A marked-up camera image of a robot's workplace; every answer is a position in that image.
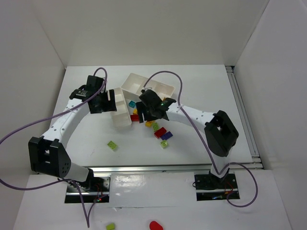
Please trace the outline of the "yellow curved striped brick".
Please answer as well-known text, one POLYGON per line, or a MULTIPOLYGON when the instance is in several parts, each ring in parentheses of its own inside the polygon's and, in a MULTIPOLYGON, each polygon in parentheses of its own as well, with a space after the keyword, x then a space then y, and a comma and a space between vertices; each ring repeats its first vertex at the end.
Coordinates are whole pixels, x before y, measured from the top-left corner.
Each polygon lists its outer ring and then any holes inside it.
POLYGON ((154 123, 154 121, 147 121, 147 122, 145 122, 145 126, 151 127, 153 123, 154 123))

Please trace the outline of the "small teal square brick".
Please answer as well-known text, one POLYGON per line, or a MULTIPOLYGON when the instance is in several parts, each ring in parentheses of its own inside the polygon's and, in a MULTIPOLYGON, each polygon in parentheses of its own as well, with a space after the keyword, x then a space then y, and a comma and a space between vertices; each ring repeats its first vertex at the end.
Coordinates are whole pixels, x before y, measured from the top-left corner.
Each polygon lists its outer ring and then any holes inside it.
POLYGON ((128 106, 131 107, 131 108, 135 108, 136 103, 134 101, 130 101, 128 106))

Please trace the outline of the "lime brick below purple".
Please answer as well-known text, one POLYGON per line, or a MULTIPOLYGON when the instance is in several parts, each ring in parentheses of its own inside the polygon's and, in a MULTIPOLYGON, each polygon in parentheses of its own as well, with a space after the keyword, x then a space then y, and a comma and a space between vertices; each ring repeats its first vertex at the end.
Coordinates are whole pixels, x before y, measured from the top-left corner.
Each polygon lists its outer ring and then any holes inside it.
POLYGON ((168 142, 167 142, 166 140, 163 140, 163 141, 160 142, 160 146, 161 146, 163 149, 165 149, 165 148, 168 147, 168 142))

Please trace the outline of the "red brick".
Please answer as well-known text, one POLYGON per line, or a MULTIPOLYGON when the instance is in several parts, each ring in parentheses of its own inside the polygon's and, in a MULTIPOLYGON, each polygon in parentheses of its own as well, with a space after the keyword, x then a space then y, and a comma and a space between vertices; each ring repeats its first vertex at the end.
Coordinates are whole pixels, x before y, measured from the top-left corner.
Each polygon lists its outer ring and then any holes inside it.
POLYGON ((139 122, 139 116, 138 115, 130 115, 130 119, 132 122, 139 122))
POLYGON ((160 129, 158 129, 157 131, 154 132, 154 136, 155 136, 156 138, 160 138, 160 137, 161 137, 162 135, 164 135, 166 132, 167 132, 167 130, 166 130, 164 127, 162 127, 162 128, 160 128, 160 129))

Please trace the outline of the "wide white divided bin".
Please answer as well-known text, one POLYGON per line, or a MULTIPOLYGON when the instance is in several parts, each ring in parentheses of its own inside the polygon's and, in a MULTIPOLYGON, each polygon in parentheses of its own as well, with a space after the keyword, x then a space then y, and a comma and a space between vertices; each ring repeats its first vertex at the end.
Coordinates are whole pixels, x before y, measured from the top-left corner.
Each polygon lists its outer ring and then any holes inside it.
MULTIPOLYGON (((127 100, 138 102, 139 96, 142 93, 141 90, 143 89, 147 80, 148 78, 146 77, 131 73, 121 86, 124 97, 127 100)), ((155 80, 149 80, 149 82, 146 83, 145 89, 153 90, 161 99, 164 99, 165 97, 172 97, 175 91, 174 86, 170 86, 155 80)))

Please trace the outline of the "lime brick on foreground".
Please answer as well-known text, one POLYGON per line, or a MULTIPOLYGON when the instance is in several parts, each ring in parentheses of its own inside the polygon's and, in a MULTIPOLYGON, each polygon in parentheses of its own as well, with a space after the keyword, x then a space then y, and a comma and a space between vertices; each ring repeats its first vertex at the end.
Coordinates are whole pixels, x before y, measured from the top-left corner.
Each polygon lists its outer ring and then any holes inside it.
POLYGON ((114 223, 110 223, 108 225, 106 225, 106 230, 115 230, 115 224, 114 223))

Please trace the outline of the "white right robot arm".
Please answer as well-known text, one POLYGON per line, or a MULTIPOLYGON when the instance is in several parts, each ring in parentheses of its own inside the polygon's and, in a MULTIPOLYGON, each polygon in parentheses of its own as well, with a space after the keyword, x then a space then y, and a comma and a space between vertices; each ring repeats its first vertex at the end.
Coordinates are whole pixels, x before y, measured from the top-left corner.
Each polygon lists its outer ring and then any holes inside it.
POLYGON ((197 131, 212 162, 207 186, 210 190, 223 186, 229 172, 228 155, 239 136, 227 113, 200 111, 180 105, 172 98, 162 100, 151 89, 142 89, 139 99, 136 106, 141 123, 163 119, 191 126, 197 131))

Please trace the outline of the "lime brick in pile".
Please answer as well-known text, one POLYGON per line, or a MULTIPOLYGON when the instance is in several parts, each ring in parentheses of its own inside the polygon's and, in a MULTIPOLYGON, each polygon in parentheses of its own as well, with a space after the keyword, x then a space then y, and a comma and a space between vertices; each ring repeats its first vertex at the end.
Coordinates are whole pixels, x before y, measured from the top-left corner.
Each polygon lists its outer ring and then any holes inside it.
POLYGON ((152 128, 155 132, 155 131, 159 130, 159 125, 156 122, 154 122, 154 123, 152 123, 152 128))

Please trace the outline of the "aluminium front rail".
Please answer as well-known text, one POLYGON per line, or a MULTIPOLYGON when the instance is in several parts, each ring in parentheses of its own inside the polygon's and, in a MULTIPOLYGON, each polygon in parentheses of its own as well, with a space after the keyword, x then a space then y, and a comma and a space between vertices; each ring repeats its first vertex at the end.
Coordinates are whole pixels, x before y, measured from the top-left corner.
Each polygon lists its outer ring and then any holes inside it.
POLYGON ((65 164, 60 166, 59 175, 66 176, 83 176, 89 170, 94 173, 158 173, 158 172, 185 172, 185 171, 209 171, 212 165, 209 164, 188 164, 188 165, 154 165, 154 166, 123 166, 123 167, 83 167, 77 164, 65 164))

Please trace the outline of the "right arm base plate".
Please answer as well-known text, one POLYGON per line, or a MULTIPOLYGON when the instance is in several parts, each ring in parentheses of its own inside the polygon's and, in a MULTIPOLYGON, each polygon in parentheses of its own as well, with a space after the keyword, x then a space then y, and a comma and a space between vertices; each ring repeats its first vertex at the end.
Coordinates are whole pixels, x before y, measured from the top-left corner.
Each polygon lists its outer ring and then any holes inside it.
POLYGON ((213 201, 239 199, 239 190, 234 173, 230 173, 222 181, 209 174, 195 174, 192 186, 196 190, 197 201, 213 201))

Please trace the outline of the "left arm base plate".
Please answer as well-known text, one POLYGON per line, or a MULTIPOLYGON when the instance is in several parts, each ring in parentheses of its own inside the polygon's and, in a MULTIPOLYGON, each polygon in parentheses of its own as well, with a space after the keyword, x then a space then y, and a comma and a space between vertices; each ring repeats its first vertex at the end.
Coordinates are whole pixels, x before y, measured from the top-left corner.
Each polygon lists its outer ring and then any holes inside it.
MULTIPOLYGON (((99 177, 98 181, 95 182, 90 188, 84 188, 79 183, 79 189, 81 191, 84 203, 93 203, 95 200, 97 203, 108 203, 109 202, 109 190, 110 190, 111 177, 109 175, 103 175, 99 177)), ((81 197, 79 191, 73 183, 67 185, 65 194, 65 204, 80 204, 81 197)))

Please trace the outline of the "red rounded foreground piece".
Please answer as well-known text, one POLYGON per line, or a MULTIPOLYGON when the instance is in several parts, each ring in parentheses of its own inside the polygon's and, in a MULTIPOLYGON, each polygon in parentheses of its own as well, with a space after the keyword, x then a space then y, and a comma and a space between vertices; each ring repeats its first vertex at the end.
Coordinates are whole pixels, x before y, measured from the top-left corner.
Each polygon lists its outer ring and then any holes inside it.
POLYGON ((163 226, 157 221, 151 221, 149 224, 150 230, 164 230, 163 226))

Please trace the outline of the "red brick by purple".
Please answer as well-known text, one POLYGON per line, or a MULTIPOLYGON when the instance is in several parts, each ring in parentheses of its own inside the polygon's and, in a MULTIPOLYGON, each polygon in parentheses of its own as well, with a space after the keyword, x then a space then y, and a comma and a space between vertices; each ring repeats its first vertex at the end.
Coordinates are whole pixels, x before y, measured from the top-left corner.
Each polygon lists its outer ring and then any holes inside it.
POLYGON ((164 135, 166 132, 167 132, 167 130, 166 130, 164 127, 162 127, 162 128, 160 128, 160 129, 158 129, 157 131, 154 132, 154 136, 155 136, 156 138, 160 138, 160 137, 161 137, 162 135, 164 135))

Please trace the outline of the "lone lime brick front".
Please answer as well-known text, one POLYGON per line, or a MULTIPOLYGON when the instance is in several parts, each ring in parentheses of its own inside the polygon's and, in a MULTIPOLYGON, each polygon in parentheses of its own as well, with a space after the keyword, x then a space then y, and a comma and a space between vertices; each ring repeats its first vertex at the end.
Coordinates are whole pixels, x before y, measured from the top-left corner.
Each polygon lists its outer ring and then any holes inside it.
POLYGON ((118 149, 118 145, 113 142, 113 141, 109 141, 107 143, 107 146, 112 150, 112 151, 116 151, 118 149))

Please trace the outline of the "narrow white divided tray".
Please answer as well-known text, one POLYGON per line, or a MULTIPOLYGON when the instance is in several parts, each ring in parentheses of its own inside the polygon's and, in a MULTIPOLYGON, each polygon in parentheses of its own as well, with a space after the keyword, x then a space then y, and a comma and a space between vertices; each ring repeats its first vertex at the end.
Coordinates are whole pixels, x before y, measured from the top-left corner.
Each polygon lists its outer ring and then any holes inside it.
POLYGON ((117 110, 110 113, 113 126, 115 128, 125 128, 131 126, 132 121, 122 89, 115 88, 114 94, 117 110))

